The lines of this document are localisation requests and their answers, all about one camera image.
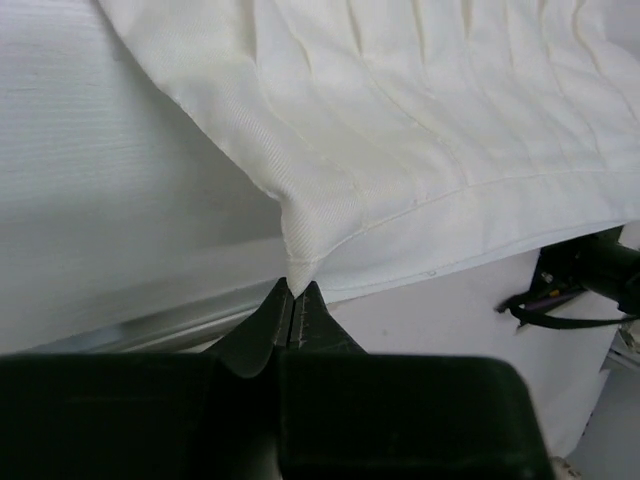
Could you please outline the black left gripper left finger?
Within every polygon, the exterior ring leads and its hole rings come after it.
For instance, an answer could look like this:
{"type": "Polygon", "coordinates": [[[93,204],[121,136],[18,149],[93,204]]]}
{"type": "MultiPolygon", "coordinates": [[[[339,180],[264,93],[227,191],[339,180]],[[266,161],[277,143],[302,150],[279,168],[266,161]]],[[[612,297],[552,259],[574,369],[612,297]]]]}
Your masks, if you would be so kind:
{"type": "Polygon", "coordinates": [[[1,360],[5,479],[277,479],[274,343],[292,296],[201,353],[1,360]]]}

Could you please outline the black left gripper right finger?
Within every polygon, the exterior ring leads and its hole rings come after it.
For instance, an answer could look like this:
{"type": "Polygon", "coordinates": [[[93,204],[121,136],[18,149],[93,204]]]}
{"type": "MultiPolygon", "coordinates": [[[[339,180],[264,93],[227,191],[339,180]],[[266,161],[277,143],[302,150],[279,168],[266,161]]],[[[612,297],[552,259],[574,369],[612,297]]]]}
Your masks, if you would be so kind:
{"type": "Polygon", "coordinates": [[[508,363],[368,353],[316,284],[277,356],[286,479],[550,479],[529,390],[508,363]]]}

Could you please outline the white pleated skirt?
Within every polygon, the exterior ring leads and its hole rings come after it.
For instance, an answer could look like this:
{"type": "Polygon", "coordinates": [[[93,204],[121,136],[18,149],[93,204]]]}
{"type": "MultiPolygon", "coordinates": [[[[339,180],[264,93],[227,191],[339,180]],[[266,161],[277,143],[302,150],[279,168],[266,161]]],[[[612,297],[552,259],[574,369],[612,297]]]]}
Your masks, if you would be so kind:
{"type": "Polygon", "coordinates": [[[151,81],[281,206],[334,300],[639,217],[615,1],[105,1],[151,81]]]}

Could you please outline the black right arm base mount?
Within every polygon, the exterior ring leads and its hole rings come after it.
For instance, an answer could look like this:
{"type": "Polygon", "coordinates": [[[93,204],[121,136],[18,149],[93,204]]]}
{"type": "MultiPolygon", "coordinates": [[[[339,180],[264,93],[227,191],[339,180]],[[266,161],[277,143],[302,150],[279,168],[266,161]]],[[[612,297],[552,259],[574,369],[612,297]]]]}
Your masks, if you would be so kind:
{"type": "Polygon", "coordinates": [[[621,325],[639,319],[639,251],[619,242],[614,227],[540,250],[527,291],[496,306],[521,327],[580,330],[621,325]],[[569,319],[549,313],[578,296],[592,292],[616,303],[620,319],[569,319]]]}

